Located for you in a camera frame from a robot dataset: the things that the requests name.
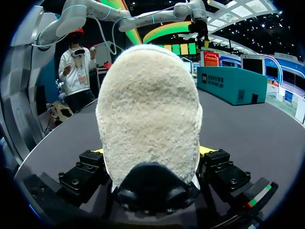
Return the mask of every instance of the red sign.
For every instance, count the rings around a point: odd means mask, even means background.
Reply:
[[[219,66],[219,54],[215,52],[203,52],[205,66]]]

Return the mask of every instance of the teal counter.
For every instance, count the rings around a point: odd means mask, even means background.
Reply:
[[[198,67],[197,87],[232,105],[264,103],[267,77],[236,67]]]

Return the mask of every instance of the yellow plate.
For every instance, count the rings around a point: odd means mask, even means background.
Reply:
[[[208,152],[210,152],[210,151],[216,151],[215,149],[209,149],[209,148],[206,148],[206,147],[203,147],[203,146],[201,146],[200,147],[200,153],[201,154],[205,154],[205,153],[208,153]],[[98,149],[98,150],[95,150],[94,152],[100,152],[100,153],[103,153],[104,152],[104,150],[103,149]]]

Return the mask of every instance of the black ceiling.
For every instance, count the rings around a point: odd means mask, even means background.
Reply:
[[[216,1],[225,5],[232,0]],[[51,9],[49,11],[60,13],[65,0],[47,0],[45,2],[46,5],[48,3],[48,9]],[[125,0],[125,2],[131,15],[137,16],[146,12],[163,10],[170,6],[174,6],[178,2],[185,2],[185,0]],[[218,11],[217,8],[209,6],[206,0],[203,0],[203,2],[205,3],[207,11]],[[138,28],[140,37],[143,38],[149,31],[159,26],[160,24],[154,24]],[[298,58],[300,58],[300,56],[305,56],[305,53],[302,53],[299,43],[291,35],[290,27],[289,24],[286,23],[284,13],[268,14],[247,19],[213,34],[231,39],[258,53],[274,54],[275,52],[282,52],[297,56]],[[194,42],[194,39],[186,41],[183,40],[183,38],[179,38],[177,34],[171,34],[157,38],[152,42],[156,44],[175,44]],[[214,46],[213,43],[210,43],[210,47],[224,51],[233,51],[225,46]]]

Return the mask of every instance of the round platform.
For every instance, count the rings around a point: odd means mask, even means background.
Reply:
[[[252,182],[265,177],[279,185],[263,208],[267,217],[296,178],[304,157],[305,129],[270,104],[232,106],[206,92],[198,93],[203,107],[200,145],[230,153],[238,167],[252,173]],[[15,179],[20,181],[29,174],[39,176],[45,172],[58,181],[58,173],[74,167],[82,152],[102,148],[95,107],[96,101],[43,139],[24,161]],[[105,202],[104,192],[98,189],[81,208],[99,213]],[[221,213],[228,209],[219,200],[215,203]]]

